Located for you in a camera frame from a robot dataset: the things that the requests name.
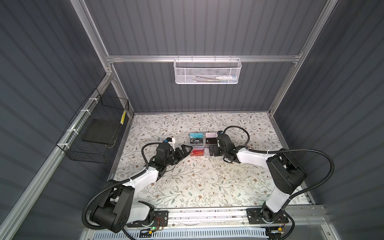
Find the clear acrylic card holder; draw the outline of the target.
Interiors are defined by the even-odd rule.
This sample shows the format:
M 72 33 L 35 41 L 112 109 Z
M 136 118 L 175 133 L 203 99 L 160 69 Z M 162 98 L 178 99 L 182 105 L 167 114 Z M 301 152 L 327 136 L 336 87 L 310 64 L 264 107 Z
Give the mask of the clear acrylic card holder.
M 209 157 L 209 146 L 210 145 L 206 145 L 206 133 L 215 133 L 215 132 L 201 132 L 204 134 L 204 143 L 203 144 L 191 144 L 190 143 L 190 137 L 189 137 L 189 143 L 190 145 L 193 147 L 193 149 L 196 149 L 196 148 L 204 148 L 205 149 L 205 155 L 204 157 Z

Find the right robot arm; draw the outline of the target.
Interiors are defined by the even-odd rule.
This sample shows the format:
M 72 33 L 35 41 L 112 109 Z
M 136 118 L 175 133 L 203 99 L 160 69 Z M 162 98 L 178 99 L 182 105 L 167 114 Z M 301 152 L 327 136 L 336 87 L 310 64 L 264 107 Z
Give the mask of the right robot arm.
M 290 196 L 305 180 L 307 174 L 291 153 L 255 153 L 245 146 L 235 146 L 230 137 L 218 132 L 217 156 L 223 156 L 227 163 L 250 164 L 270 172 L 275 187 L 262 205 L 259 215 L 264 222 L 273 223 L 290 203 Z

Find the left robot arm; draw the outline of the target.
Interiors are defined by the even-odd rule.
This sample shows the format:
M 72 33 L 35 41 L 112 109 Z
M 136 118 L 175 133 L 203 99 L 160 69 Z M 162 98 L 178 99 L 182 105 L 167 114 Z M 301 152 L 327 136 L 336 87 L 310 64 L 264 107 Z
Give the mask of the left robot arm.
M 175 148 L 170 138 L 155 143 L 155 146 L 156 154 L 150 159 L 144 159 L 143 170 L 125 180 L 113 181 L 86 204 L 82 212 L 82 223 L 86 228 L 108 229 L 118 233 L 129 224 L 150 226 L 153 223 L 154 206 L 136 200 L 137 194 L 160 180 L 169 166 L 177 165 L 193 150 L 193 147 L 188 145 Z

